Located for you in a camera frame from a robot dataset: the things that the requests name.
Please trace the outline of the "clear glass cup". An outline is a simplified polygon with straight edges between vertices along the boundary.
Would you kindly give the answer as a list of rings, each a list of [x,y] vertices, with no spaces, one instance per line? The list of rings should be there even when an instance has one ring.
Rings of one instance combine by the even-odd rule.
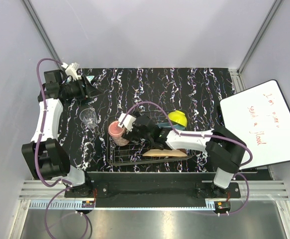
[[[94,108],[84,109],[80,113],[80,120],[87,128],[95,128],[97,126],[97,116]]]

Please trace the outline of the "pink cup brown lid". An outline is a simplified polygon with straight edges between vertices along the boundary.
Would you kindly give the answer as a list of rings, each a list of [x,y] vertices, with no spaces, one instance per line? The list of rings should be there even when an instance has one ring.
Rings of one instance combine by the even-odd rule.
[[[111,136],[113,139],[114,143],[118,146],[125,146],[129,144],[129,140],[124,139],[122,136],[125,133],[125,128],[121,128],[118,126],[119,121],[113,121],[109,126],[108,126],[108,134]]]

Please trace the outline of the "orange floral plate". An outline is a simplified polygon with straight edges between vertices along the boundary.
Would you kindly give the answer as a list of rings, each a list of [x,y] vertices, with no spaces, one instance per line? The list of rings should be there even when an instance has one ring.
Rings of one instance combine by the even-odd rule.
[[[167,150],[167,149],[150,149],[147,152],[143,153],[144,157],[186,157],[187,154],[177,150]]]

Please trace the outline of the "wire dish rack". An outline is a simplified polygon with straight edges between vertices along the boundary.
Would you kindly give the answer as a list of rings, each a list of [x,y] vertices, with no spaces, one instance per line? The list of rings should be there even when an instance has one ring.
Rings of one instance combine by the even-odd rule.
[[[168,122],[162,112],[158,110],[142,112],[155,123]],[[185,149],[181,150],[186,153],[186,157],[144,157],[143,153],[154,149],[150,142],[142,139],[140,142],[129,142],[125,146],[118,146],[114,143],[111,136],[107,138],[107,162],[113,166],[127,166],[139,164],[154,164],[173,161],[188,160],[194,156],[194,151]]]

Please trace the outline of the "yellow-green bowl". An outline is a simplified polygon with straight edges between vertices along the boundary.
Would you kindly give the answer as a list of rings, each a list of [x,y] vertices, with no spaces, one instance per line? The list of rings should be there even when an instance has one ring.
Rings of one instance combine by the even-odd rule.
[[[168,117],[170,121],[175,122],[176,124],[179,124],[183,127],[187,127],[188,125],[188,119],[186,117],[186,114],[179,110],[168,113]]]

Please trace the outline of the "teal scalloped plate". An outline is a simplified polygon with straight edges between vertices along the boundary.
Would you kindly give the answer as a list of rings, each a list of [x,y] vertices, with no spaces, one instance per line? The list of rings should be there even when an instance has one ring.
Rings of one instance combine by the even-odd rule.
[[[169,122],[162,122],[162,123],[158,123],[157,126],[159,128],[171,128],[171,125],[169,124]],[[178,124],[176,122],[172,122],[172,126],[176,129],[176,130],[185,130],[186,127],[181,125],[181,124]]]

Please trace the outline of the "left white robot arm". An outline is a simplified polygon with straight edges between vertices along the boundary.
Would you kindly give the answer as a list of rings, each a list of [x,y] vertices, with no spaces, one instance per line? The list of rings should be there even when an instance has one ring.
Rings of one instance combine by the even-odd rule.
[[[47,187],[47,180],[55,179],[76,187],[82,197],[93,192],[83,170],[70,164],[69,156],[58,142],[60,117],[66,101],[84,101],[101,94],[95,87],[93,76],[73,77],[62,70],[44,72],[45,83],[41,83],[38,96],[40,113],[35,133],[28,144],[21,148],[27,166],[36,180]]]

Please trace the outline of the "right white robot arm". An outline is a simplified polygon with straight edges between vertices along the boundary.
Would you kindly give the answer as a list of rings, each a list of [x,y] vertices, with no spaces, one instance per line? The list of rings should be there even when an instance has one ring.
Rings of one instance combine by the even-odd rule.
[[[225,127],[207,131],[185,131],[174,126],[159,127],[148,116],[122,113],[118,126],[126,130],[123,138],[130,141],[144,139],[159,151],[196,150],[206,152],[211,163],[216,167],[216,175],[211,191],[216,197],[223,197],[229,192],[229,184],[238,172],[246,144]]]

